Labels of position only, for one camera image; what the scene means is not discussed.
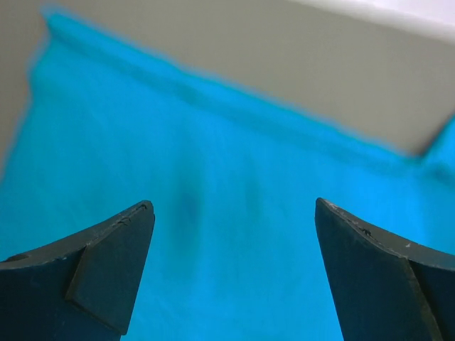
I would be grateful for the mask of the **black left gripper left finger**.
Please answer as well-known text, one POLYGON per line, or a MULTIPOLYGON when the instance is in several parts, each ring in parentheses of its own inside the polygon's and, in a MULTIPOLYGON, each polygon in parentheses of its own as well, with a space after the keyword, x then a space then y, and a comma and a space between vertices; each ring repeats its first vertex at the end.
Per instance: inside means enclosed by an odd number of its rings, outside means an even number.
POLYGON ((2 340, 120 340, 154 230, 141 201, 95 226, 1 262, 2 340))

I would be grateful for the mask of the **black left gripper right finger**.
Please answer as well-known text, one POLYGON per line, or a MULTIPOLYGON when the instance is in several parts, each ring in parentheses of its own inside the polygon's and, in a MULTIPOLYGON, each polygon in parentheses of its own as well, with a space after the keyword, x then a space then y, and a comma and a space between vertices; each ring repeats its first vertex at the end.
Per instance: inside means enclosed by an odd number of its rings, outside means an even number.
POLYGON ((454 255, 322 198, 315 225, 344 340, 454 339, 454 255))

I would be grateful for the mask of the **blue t shirt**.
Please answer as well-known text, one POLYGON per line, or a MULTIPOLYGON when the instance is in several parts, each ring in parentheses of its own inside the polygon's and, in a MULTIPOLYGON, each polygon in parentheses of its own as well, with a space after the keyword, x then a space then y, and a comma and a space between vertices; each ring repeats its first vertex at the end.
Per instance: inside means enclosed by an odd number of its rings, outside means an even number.
POLYGON ((340 340, 323 197, 454 252, 454 125, 423 157, 200 77, 54 8, 1 182, 1 256, 141 201, 156 212, 128 340, 340 340))

